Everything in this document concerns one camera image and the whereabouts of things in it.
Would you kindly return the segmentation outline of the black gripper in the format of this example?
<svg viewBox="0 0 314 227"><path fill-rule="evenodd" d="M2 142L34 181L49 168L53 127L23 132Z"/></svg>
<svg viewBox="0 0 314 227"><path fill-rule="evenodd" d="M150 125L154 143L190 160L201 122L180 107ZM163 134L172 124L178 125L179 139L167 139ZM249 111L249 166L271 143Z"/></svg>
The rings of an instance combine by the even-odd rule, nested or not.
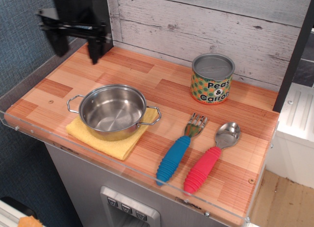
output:
<svg viewBox="0 0 314 227"><path fill-rule="evenodd" d="M67 36L88 41L88 51L93 65L104 54L103 31L95 24L92 0L53 0L54 8L41 8L36 14L41 18L41 29L59 57L69 50Z"/></svg>

